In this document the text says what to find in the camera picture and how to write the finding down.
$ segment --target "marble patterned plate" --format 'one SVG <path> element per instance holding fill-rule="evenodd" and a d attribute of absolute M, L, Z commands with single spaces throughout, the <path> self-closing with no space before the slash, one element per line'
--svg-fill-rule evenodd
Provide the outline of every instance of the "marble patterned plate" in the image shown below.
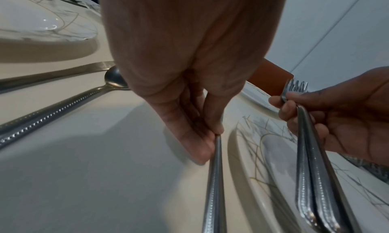
<path fill-rule="evenodd" d="M 241 164 L 272 231 L 313 233 L 295 206 L 297 138 L 285 122 L 244 117 L 236 135 Z M 328 156 L 363 232 L 386 232 L 389 186 L 338 154 Z"/>
<path fill-rule="evenodd" d="M 0 0 L 0 41 L 68 43 L 96 36 L 92 22 L 56 0 Z"/>
<path fill-rule="evenodd" d="M 278 113 L 279 109 L 270 105 L 268 101 L 270 95 L 265 91 L 261 90 L 260 88 L 256 87 L 254 84 L 246 82 L 241 93 L 254 103 Z"/>

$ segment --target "table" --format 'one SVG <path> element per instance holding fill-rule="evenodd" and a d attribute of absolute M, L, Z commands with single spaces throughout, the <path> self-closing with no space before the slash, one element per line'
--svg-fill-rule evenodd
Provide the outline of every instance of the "table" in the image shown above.
<path fill-rule="evenodd" d="M 97 40 L 82 51 L 61 48 L 67 58 L 43 47 L 36 49 L 41 61 L 23 52 L 13 59 L 0 58 L 0 78 L 112 60 L 101 19 L 86 9 L 69 7 L 96 25 Z M 81 52 L 86 56 L 76 58 Z M 2 94 L 0 123 L 101 86 L 103 75 Z M 224 114 L 222 158 L 230 233 L 268 230 L 230 138 L 241 117 L 258 111 L 271 114 L 238 95 Z M 155 140 L 147 138 L 150 129 Z M 175 150 L 182 148 L 143 99 L 120 91 L 101 96 L 1 152 L 0 231 L 198 233 L 208 163 L 197 166 Z M 169 167 L 173 159 L 182 162 Z"/>

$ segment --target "fork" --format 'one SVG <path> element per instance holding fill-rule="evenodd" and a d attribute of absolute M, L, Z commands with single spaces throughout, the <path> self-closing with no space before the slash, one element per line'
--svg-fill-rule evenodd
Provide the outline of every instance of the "fork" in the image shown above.
<path fill-rule="evenodd" d="M 282 92 L 306 92 L 308 83 L 291 79 Z M 361 229 L 344 195 L 324 147 L 305 107 L 297 104 L 296 206 L 316 231 L 360 233 Z"/>

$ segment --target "plate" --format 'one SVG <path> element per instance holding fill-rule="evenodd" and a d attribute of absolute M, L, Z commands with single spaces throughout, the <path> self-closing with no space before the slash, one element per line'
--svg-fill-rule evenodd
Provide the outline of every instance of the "plate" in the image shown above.
<path fill-rule="evenodd" d="M 265 91 L 261 90 L 260 88 L 256 87 L 255 85 L 246 82 L 242 91 L 242 95 L 244 95 L 249 100 L 253 101 L 256 104 L 259 104 L 263 107 L 266 107 L 267 109 L 270 109 L 276 113 L 278 113 L 279 109 L 270 105 L 269 103 L 269 97 L 270 95 L 266 93 Z"/>
<path fill-rule="evenodd" d="M 243 169 L 273 232 L 313 233 L 295 206 L 296 136 L 284 122 L 264 115 L 244 117 L 236 133 Z M 386 232 L 389 186 L 340 155 L 327 154 L 362 231 Z"/>
<path fill-rule="evenodd" d="M 0 40 L 63 43 L 96 36 L 92 22 L 55 0 L 0 0 Z"/>

